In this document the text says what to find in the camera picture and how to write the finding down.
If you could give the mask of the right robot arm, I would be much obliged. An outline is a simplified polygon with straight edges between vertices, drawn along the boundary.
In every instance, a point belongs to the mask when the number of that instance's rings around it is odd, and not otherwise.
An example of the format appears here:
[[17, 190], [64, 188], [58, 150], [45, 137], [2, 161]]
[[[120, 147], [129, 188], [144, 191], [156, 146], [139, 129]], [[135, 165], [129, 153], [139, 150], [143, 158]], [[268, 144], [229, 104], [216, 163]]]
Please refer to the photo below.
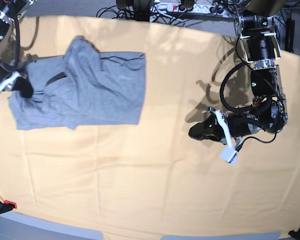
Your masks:
[[27, 62], [20, 62], [21, 34], [20, 21], [33, 0], [0, 0], [0, 43], [7, 36], [10, 28], [15, 29], [14, 60], [4, 63], [0, 59], [0, 87], [3, 91], [18, 91], [22, 98], [31, 98], [34, 90], [26, 70]]

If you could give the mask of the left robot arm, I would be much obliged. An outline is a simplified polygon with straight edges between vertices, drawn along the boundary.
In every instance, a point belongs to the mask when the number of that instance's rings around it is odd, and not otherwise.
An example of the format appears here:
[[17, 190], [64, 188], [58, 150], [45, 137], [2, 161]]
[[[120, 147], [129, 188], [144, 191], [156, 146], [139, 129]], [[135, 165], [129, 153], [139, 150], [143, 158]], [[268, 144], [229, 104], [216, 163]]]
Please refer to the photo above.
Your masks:
[[[281, 57], [276, 39], [275, 14], [286, 4], [284, 0], [215, 0], [211, 13], [229, 11], [237, 26], [236, 44], [242, 44], [244, 55], [224, 77], [219, 97], [227, 110], [221, 119], [230, 138], [254, 139], [262, 130], [277, 135], [288, 121], [285, 98], [280, 87], [280, 70], [275, 63]], [[250, 72], [252, 104], [231, 106], [225, 97], [225, 87], [234, 73], [247, 67]]]

